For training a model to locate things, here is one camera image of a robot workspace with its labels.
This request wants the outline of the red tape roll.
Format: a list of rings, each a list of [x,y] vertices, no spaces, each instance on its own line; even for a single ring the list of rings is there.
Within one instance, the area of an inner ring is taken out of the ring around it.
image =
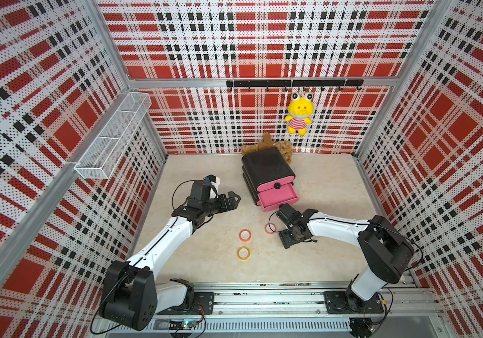
[[[265,226],[265,232],[269,235],[273,235],[277,232],[277,227],[275,224],[273,223],[268,223],[266,226]]]
[[[249,242],[252,238],[251,231],[248,229],[243,229],[239,233],[239,238],[242,242]]]

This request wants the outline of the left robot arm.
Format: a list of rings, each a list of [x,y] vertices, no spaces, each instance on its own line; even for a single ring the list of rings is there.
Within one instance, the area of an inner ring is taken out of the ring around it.
[[[219,193],[219,179],[213,175],[191,183],[189,197],[173,209],[161,232],[128,260],[114,261],[106,269],[96,316],[141,331],[157,313],[168,309],[185,313],[194,308],[192,283],[172,279],[157,284],[156,279],[181,244],[214,215],[237,209],[241,198],[234,192]]]

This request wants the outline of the orange tape roll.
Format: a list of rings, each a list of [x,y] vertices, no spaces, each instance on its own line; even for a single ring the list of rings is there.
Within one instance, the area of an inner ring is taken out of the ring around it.
[[[251,252],[249,250],[249,248],[245,247],[245,246],[241,246],[238,250],[237,250],[237,258],[241,261],[246,261],[250,258],[250,255],[251,255]]]

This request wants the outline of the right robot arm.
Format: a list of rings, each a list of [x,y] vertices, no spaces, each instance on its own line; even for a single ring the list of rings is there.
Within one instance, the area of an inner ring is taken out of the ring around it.
[[[325,296],[329,313],[381,313],[379,292],[399,282],[415,255],[411,240],[380,215],[367,221],[351,220],[310,208],[302,213],[289,204],[281,205],[276,215],[286,226],[279,232],[285,249],[326,237],[351,244],[363,253],[364,270],[345,291]]]

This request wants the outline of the black drawer cabinet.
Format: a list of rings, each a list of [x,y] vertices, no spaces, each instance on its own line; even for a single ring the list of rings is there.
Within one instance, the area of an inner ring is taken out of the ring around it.
[[[277,148],[270,148],[244,155],[241,158],[242,177],[251,193],[256,205],[257,187],[269,181],[293,175],[296,177],[290,165],[283,158]]]

